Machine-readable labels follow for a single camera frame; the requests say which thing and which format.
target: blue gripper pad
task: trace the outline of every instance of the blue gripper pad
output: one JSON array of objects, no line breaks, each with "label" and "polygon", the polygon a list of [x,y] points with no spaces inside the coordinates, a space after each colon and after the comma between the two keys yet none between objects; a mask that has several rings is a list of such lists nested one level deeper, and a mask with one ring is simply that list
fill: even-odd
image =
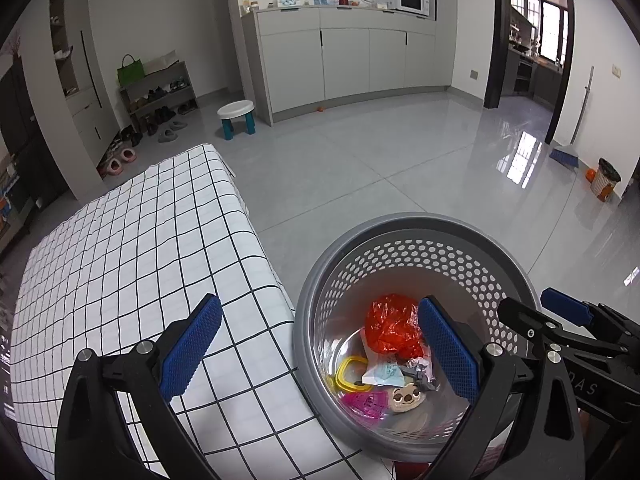
[{"label": "blue gripper pad", "polygon": [[593,314],[589,312],[588,306],[554,288],[546,288],[542,291],[540,303],[547,310],[577,326],[587,327],[593,319]]},{"label": "blue gripper pad", "polygon": [[211,296],[162,362],[160,393],[166,402],[185,392],[221,322],[220,300]]},{"label": "blue gripper pad", "polygon": [[480,392],[478,362],[430,298],[418,304],[418,324],[453,391],[473,404]]}]

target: blue stool leg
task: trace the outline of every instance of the blue stool leg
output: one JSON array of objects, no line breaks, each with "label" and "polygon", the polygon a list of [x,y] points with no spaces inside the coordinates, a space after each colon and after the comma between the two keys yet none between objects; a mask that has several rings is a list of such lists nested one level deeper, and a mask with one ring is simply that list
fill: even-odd
[{"label": "blue stool leg", "polygon": [[225,132],[226,140],[232,140],[234,138],[234,128],[231,125],[231,121],[229,119],[222,119],[222,129]]},{"label": "blue stool leg", "polygon": [[244,118],[246,120],[246,132],[249,135],[253,135],[255,133],[255,121],[253,113],[249,112],[248,114],[245,114]]}]

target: broom handle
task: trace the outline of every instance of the broom handle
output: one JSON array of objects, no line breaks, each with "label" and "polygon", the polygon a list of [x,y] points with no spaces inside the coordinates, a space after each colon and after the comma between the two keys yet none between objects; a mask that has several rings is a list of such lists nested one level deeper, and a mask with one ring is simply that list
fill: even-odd
[{"label": "broom handle", "polygon": [[584,101],[582,102],[582,110],[580,110],[580,117],[578,117],[578,123],[575,125],[574,136],[571,138],[570,144],[574,143],[575,137],[578,136],[578,130],[580,129],[580,123],[582,122],[582,117],[584,116],[584,111],[587,108],[587,99],[589,98],[589,94],[591,93],[591,81],[593,80],[593,65],[591,65],[591,73],[589,74],[589,85],[585,86],[586,92],[584,93]]}]

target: red plastic bag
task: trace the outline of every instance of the red plastic bag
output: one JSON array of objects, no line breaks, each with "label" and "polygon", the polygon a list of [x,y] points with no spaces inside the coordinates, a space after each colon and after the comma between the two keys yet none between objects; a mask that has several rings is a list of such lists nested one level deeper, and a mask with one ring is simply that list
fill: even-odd
[{"label": "red plastic bag", "polygon": [[378,354],[401,359],[423,357],[418,302],[401,294],[381,296],[369,307],[364,323],[367,344]]}]

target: bag handle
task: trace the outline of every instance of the bag handle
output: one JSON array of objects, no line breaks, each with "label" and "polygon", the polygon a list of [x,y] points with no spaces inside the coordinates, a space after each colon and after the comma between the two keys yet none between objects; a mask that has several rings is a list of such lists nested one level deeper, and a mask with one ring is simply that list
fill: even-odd
[{"label": "bag handle", "polygon": [[122,67],[121,68],[124,68],[124,60],[127,59],[127,56],[129,56],[134,63],[136,62],[136,60],[134,59],[134,57],[131,54],[125,54],[124,57],[122,58]]}]

